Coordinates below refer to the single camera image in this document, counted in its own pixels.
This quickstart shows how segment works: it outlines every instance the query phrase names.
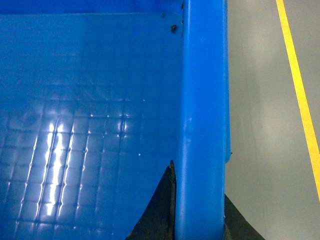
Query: textured blue surface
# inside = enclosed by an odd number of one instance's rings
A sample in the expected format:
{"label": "textured blue surface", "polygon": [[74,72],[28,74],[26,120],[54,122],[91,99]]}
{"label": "textured blue surface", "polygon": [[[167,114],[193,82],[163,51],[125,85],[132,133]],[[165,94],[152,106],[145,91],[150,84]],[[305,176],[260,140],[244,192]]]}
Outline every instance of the textured blue surface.
{"label": "textured blue surface", "polygon": [[178,154],[177,14],[0,16],[2,240],[123,240]]}

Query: blue vertical edge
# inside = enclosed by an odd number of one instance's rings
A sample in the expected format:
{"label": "blue vertical edge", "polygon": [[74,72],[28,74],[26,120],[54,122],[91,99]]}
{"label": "blue vertical edge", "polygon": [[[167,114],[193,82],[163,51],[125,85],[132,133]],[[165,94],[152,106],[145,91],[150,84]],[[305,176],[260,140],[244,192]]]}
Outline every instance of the blue vertical edge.
{"label": "blue vertical edge", "polygon": [[230,157],[227,0],[184,2],[176,240],[222,240]]}

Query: blue plastic container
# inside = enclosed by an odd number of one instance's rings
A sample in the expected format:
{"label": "blue plastic container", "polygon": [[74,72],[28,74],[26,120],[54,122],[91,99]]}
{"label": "blue plastic container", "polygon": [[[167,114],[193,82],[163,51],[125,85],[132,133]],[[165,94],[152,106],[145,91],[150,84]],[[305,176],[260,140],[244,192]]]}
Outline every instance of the blue plastic container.
{"label": "blue plastic container", "polygon": [[171,159],[175,239],[222,239],[226,1],[4,0],[0,14],[1,239],[122,240]]}

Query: yellow stripe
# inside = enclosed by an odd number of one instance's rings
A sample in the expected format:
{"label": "yellow stripe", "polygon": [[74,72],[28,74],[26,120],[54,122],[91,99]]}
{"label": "yellow stripe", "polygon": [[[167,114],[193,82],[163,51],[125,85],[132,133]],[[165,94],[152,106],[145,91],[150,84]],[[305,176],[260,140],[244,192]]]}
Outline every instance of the yellow stripe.
{"label": "yellow stripe", "polygon": [[276,0],[276,5],[279,12],[284,42],[289,58],[296,98],[300,109],[306,144],[308,146],[315,186],[318,192],[320,201],[320,153],[315,134],[314,125],[312,123],[310,110],[307,102],[304,83],[302,81],[294,41],[292,39],[289,22],[286,14],[284,0]]}

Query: gray floor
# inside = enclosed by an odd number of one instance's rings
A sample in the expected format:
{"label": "gray floor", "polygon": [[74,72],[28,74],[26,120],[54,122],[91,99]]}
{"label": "gray floor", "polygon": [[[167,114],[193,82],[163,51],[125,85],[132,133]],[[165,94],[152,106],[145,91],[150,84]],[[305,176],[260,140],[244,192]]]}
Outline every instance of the gray floor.
{"label": "gray floor", "polygon": [[[320,1],[284,2],[320,143]],[[319,240],[320,203],[276,0],[229,0],[226,194],[266,240]]]}

